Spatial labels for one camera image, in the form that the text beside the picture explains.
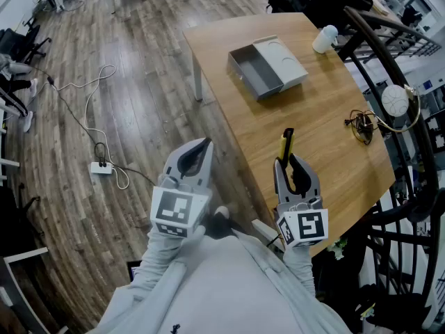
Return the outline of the person's black shoe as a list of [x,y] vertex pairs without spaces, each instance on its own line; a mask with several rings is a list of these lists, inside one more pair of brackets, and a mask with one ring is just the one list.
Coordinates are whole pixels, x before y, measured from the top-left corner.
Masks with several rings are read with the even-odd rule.
[[221,205],[215,210],[213,216],[208,218],[205,235],[215,240],[229,236],[235,237],[235,225],[236,223],[230,217],[229,208]]

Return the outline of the white table leg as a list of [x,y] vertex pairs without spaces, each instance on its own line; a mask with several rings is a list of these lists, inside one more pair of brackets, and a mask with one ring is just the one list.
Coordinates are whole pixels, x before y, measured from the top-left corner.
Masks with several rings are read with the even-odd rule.
[[285,248],[282,243],[282,237],[281,237],[282,234],[280,232],[277,232],[276,230],[272,229],[259,219],[251,221],[251,224],[257,232],[259,232],[263,237],[266,238],[268,242],[270,242],[271,245],[274,245],[274,247],[284,252]]
[[195,99],[198,102],[203,100],[202,96],[202,70],[200,64],[195,56],[195,53],[192,53],[192,64],[193,64],[193,78],[195,84]]

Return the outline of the person's grey hoodie torso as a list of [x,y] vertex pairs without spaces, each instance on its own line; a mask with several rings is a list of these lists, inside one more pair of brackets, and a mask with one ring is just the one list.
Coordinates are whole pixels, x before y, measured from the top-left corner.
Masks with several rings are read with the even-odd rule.
[[89,334],[350,334],[257,238],[205,235],[149,293],[115,290]]

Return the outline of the white flowers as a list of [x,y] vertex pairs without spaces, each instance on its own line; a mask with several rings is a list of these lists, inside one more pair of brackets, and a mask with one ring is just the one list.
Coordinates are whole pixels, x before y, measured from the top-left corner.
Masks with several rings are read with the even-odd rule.
[[347,238],[339,238],[333,244],[329,245],[326,250],[334,254],[335,260],[341,260],[344,258],[343,250],[347,246]]

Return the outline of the white plastic bottle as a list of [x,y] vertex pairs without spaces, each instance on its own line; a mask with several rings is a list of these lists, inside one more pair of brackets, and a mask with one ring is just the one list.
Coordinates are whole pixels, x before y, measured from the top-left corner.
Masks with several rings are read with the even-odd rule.
[[312,48],[319,54],[324,54],[336,42],[339,32],[333,25],[323,27],[312,43]]

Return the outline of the grey box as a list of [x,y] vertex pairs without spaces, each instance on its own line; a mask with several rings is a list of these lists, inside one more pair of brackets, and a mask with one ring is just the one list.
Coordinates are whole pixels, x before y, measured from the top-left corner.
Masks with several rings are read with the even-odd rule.
[[228,59],[257,101],[301,84],[308,75],[300,61],[276,35],[230,51]]

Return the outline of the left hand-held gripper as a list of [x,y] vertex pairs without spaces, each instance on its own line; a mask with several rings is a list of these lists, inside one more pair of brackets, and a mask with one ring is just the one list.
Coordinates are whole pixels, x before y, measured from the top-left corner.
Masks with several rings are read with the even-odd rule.
[[199,138],[170,153],[150,209],[150,221],[161,234],[189,238],[207,215],[213,147],[210,138]]

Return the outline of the yellow black utility knife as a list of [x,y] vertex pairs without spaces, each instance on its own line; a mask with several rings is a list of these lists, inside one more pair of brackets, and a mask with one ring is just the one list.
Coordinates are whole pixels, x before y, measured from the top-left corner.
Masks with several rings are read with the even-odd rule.
[[280,139],[280,164],[283,169],[286,169],[289,163],[289,157],[292,153],[294,140],[294,128],[286,128]]

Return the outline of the person's left forearm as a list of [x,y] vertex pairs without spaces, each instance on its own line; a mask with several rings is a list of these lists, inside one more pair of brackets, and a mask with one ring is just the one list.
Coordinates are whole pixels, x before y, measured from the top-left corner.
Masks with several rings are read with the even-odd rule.
[[199,225],[190,239],[167,236],[152,228],[142,262],[130,288],[149,293],[173,262],[187,263],[204,238],[206,229]]

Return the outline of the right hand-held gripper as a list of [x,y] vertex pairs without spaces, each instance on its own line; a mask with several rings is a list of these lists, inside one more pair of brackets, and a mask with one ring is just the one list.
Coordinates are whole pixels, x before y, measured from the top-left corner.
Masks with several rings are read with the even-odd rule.
[[287,248],[312,246],[328,238],[328,210],[323,208],[320,181],[312,167],[300,157],[291,154],[289,163],[295,191],[279,157],[273,167],[279,200],[275,217],[277,228]]

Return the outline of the person's right forearm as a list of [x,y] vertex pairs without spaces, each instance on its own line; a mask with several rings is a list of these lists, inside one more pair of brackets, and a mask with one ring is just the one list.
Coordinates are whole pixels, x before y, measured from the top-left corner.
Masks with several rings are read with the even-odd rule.
[[314,275],[312,271],[312,258],[308,246],[287,248],[283,260],[288,269],[313,296],[316,296]]

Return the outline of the white globe gold desk lamp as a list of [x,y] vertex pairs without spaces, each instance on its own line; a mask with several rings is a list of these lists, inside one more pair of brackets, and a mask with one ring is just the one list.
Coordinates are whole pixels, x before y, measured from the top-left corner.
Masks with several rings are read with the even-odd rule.
[[391,127],[388,122],[385,122],[372,110],[352,110],[350,112],[350,117],[344,120],[344,125],[346,127],[351,127],[355,138],[365,145],[369,145],[371,143],[373,133],[379,127],[383,127],[396,134],[402,134],[412,129],[418,123],[421,116],[420,95],[415,88],[408,85],[404,85],[403,87],[398,85],[387,86],[382,92],[381,101],[383,109],[389,114],[389,116],[395,118],[407,114],[410,102],[415,101],[418,109],[411,125],[402,129],[395,129]]

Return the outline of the white furniture frame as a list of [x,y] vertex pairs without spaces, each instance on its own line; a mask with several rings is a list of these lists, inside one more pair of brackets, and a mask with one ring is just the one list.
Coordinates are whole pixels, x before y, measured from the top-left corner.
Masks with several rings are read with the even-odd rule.
[[27,301],[10,265],[45,253],[48,253],[47,247],[7,257],[0,256],[0,299],[14,311],[18,319],[32,334],[51,333]]

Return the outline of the black metal railing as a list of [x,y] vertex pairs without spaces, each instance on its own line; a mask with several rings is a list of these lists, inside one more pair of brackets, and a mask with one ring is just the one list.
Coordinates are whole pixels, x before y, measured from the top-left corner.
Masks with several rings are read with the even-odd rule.
[[423,330],[423,323],[432,310],[428,298],[439,257],[440,218],[445,213],[445,188],[439,186],[437,168],[427,125],[421,115],[418,92],[407,82],[396,57],[410,50],[438,49],[438,44],[420,33],[390,19],[366,11],[345,7],[346,44],[337,47],[341,60],[352,62],[364,77],[378,105],[383,95],[362,65],[362,60],[378,59],[394,86],[408,94],[406,116],[410,125],[406,134],[415,138],[414,148],[422,165],[421,184],[410,178],[408,163],[399,139],[401,131],[394,126],[388,111],[372,114],[352,110],[346,119],[358,141],[375,143],[377,136],[388,135],[396,149],[398,167],[396,180],[403,180],[407,198],[398,202],[395,191],[390,191],[391,208],[380,202],[345,234],[347,259],[351,264],[362,264],[371,254],[373,270],[371,283],[362,285],[356,293],[358,308],[350,314],[356,324],[359,316],[375,326],[395,333],[414,333]]

